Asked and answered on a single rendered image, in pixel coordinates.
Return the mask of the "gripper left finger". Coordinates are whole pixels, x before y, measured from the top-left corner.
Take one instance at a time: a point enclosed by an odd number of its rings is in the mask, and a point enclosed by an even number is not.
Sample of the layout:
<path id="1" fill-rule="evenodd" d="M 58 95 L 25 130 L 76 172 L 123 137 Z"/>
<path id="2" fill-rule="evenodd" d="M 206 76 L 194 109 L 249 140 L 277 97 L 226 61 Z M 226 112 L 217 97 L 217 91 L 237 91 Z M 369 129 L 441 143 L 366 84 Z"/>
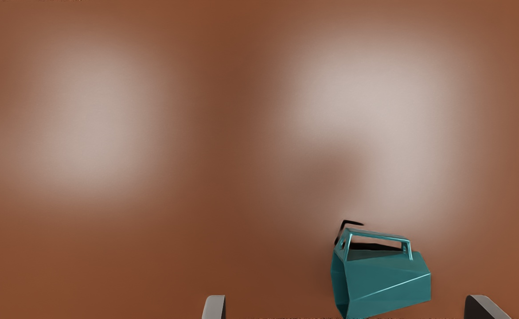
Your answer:
<path id="1" fill-rule="evenodd" d="M 210 295 L 207 297 L 201 319 L 226 319 L 225 295 Z"/>

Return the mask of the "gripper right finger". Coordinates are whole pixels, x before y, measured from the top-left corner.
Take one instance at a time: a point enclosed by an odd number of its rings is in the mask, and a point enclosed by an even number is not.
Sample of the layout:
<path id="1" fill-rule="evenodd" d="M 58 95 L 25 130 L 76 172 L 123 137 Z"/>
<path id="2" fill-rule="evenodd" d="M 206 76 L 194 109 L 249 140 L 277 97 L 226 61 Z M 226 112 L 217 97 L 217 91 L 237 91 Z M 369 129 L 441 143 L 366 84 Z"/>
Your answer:
<path id="1" fill-rule="evenodd" d="M 468 295 L 464 303 L 464 319 L 512 319 L 485 295 Z"/>

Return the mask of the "teal faceted mug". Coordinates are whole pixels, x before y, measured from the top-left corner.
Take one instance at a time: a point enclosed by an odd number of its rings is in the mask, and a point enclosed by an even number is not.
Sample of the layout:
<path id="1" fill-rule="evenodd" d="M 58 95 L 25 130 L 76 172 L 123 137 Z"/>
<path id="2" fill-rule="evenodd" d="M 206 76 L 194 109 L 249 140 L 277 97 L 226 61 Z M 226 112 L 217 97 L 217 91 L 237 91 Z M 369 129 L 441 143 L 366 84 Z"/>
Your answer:
<path id="1" fill-rule="evenodd" d="M 333 249 L 331 276 L 342 319 L 366 319 L 431 300 L 431 271 L 401 235 L 345 228 Z"/>

